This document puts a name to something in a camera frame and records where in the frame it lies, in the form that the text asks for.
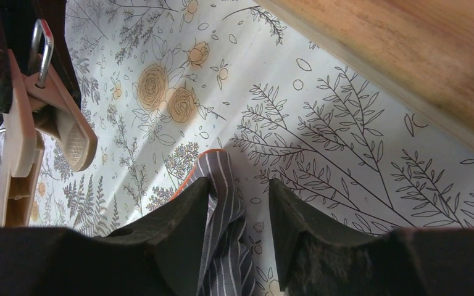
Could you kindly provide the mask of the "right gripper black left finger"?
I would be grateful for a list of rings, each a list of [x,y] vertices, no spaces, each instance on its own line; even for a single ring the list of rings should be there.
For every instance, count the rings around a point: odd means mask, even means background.
[[[0,295],[196,295],[209,190],[199,178],[106,237],[0,228]]]

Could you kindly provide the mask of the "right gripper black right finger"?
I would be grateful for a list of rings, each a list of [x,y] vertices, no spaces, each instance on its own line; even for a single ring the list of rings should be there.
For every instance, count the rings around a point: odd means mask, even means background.
[[[271,179],[276,270],[286,295],[474,295],[474,229],[352,229]]]

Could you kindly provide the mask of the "wooden clip hanger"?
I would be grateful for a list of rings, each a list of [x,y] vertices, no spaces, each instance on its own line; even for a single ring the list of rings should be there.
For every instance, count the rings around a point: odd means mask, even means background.
[[[98,139],[51,65],[54,38],[43,19],[35,22],[28,69],[22,72],[8,48],[12,105],[0,113],[4,145],[0,172],[0,227],[26,227],[33,210],[45,146],[54,137],[74,171],[89,167]]]

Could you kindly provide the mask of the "grey striped underwear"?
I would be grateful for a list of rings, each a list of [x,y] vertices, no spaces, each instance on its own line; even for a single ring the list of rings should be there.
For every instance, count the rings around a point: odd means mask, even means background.
[[[243,242],[246,209],[236,195],[231,158],[223,149],[203,152],[175,192],[177,197],[200,178],[210,189],[197,295],[252,295],[253,260]]]

